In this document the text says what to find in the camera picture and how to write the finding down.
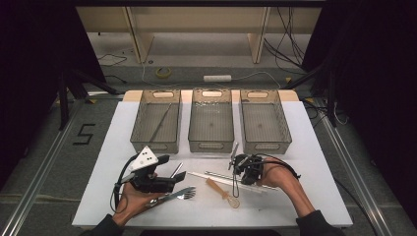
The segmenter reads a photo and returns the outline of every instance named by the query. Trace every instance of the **gray floor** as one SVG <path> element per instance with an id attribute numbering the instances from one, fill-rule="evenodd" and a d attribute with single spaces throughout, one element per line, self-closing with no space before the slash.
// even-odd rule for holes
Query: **gray floor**
<path id="1" fill-rule="evenodd" d="M 280 35 L 268 35 L 270 42 L 277 43 Z M 299 35 L 299 44 L 305 48 L 309 36 Z M 119 90 L 129 89 L 160 89 L 161 86 L 177 85 L 179 89 L 191 89 L 203 82 L 203 75 L 231 75 L 232 78 L 241 78 L 253 73 L 259 73 L 251 78 L 231 84 L 222 84 L 230 88 L 277 88 L 269 73 L 282 85 L 286 78 L 296 80 L 300 75 L 281 71 L 275 65 L 274 58 L 265 50 L 260 64 L 253 64 L 247 38 L 244 34 L 181 34 L 162 33 L 158 34 L 151 47 L 150 55 L 144 67 L 136 62 L 132 52 L 129 35 L 117 33 L 90 34 L 97 57 L 105 54 L 126 56 L 127 60 L 117 66 L 109 66 L 117 63 L 120 58 L 106 56 L 100 59 L 102 70 L 106 76 L 117 76 L 127 81 L 123 84 L 114 77 L 108 77 L 110 86 Z M 288 43 L 283 50 L 291 55 Z M 295 71 L 288 64 L 279 64 L 283 68 Z M 172 76 L 161 81 L 154 75 L 159 67 L 170 67 Z M 300 97 L 309 95 L 310 84 L 296 89 Z M 90 85 L 86 85 L 89 91 L 99 91 Z M 24 221 L 19 235 L 78 235 L 81 229 L 71 225 L 77 211 L 80 199 L 89 180 L 95 161 L 98 157 L 102 142 L 117 102 L 120 97 L 108 97 L 97 95 L 92 102 L 83 103 L 78 115 L 74 119 L 72 128 L 53 162 L 47 177 L 39 191 L 38 198 L 30 208 L 29 214 Z M 308 110 L 311 116 L 315 111 Z M 42 126 L 39 128 L 36 138 L 30 145 L 26 158 L 23 158 L 10 177 L 7 185 L 0 195 L 0 225 L 6 225 L 9 217 L 18 205 L 20 196 L 23 195 L 30 185 L 33 176 L 41 166 L 43 159 L 58 136 L 60 122 L 59 104 L 53 104 L 46 115 Z M 93 134 L 89 145 L 74 146 L 76 142 L 84 142 L 86 137 L 78 137 L 83 124 L 94 124 L 85 128 L 86 133 Z M 328 161 L 333 176 L 339 180 L 354 196 L 358 198 L 355 188 L 349 179 L 335 146 L 332 144 L 323 120 L 312 119 L 312 125 Z M 339 124 L 338 132 L 358 166 L 358 169 L 368 185 L 378 207 L 382 210 L 387 225 L 392 235 L 417 235 L 416 228 L 412 225 L 401 205 L 390 191 L 378 168 L 372 165 L 360 137 L 354 127 L 347 123 Z M 339 188 L 340 194 L 354 221 L 353 226 L 344 229 L 346 235 L 373 235 L 369 222 L 355 205 L 346 192 Z M 299 235 L 298 229 L 287 228 L 277 230 L 281 235 Z M 125 235 L 138 235 L 140 230 L 127 229 Z"/>

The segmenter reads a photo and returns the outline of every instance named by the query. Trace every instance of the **black sleeve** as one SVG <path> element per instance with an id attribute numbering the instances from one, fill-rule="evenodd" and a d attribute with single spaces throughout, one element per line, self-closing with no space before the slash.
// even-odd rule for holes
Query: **black sleeve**
<path id="1" fill-rule="evenodd" d="M 322 212 L 315 210 L 310 214 L 296 219 L 300 227 L 300 236 L 320 235 L 320 236 L 342 236 L 344 233 L 339 228 L 328 224 Z"/>
<path id="2" fill-rule="evenodd" d="M 103 220 L 92 230 L 84 231 L 80 236 L 120 236 L 123 234 L 123 228 L 119 227 L 110 214 L 107 214 Z"/>

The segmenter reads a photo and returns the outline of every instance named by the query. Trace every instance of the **hand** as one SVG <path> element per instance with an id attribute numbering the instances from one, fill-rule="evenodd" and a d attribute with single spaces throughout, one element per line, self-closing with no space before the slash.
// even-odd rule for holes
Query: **hand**
<path id="1" fill-rule="evenodd" d="M 271 157 L 265 160 L 276 161 Z M 263 176 L 257 184 L 282 189 L 293 203 L 299 217 L 306 216 L 315 210 L 298 179 L 284 166 L 273 163 L 265 164 Z"/>
<path id="2" fill-rule="evenodd" d="M 113 214 L 114 222 L 119 226 L 124 226 L 133 216 L 143 212 L 146 204 L 151 200 L 164 195 L 164 193 L 142 193 L 137 191 L 131 183 L 126 183 L 116 213 Z"/>

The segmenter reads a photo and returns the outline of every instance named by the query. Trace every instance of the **gray plastic basket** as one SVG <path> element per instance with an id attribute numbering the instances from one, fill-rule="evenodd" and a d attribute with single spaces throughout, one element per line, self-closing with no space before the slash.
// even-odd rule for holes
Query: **gray plastic basket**
<path id="1" fill-rule="evenodd" d="M 178 153 L 181 90 L 144 90 L 131 143 L 137 151 Z"/>
<path id="2" fill-rule="evenodd" d="M 232 151 L 234 130 L 230 89 L 193 90 L 188 140 L 191 152 Z"/>
<path id="3" fill-rule="evenodd" d="M 292 143 L 278 90 L 241 90 L 243 149 L 284 154 Z"/>

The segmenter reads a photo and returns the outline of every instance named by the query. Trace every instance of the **white tabletop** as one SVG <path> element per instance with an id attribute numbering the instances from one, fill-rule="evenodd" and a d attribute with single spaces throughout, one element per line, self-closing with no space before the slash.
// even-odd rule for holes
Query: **white tabletop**
<path id="1" fill-rule="evenodd" d="M 237 154 L 243 153 L 239 117 L 239 103 L 233 99 L 235 141 L 240 143 Z M 292 144 L 284 155 L 277 157 L 288 162 L 301 175 L 305 192 L 316 209 L 320 209 L 328 223 L 338 227 L 352 225 L 346 206 L 338 192 L 328 164 L 320 148 L 303 103 L 282 102 L 290 129 Z M 73 221 L 74 226 L 96 226 L 112 213 L 110 196 L 123 166 L 136 153 L 130 137 L 138 112 L 138 102 L 119 102 L 107 132 L 94 170 Z M 211 171 L 231 176 L 227 170 L 229 154 L 191 153 L 188 128 L 191 103 L 183 102 L 180 145 L 177 154 L 170 154 L 168 163 L 159 165 L 156 172 L 168 177 L 183 162 L 181 171 L 204 173 Z M 292 203 L 280 190 L 261 193 L 240 189 L 240 206 L 232 208 L 219 193 L 206 184 L 206 179 L 187 174 L 176 184 L 174 192 L 187 186 L 197 186 L 197 195 L 190 200 L 173 200 L 131 219 L 127 226 L 143 229 L 230 229 L 277 228 L 296 226 L 297 214 Z M 219 186 L 232 192 L 232 187 Z"/>

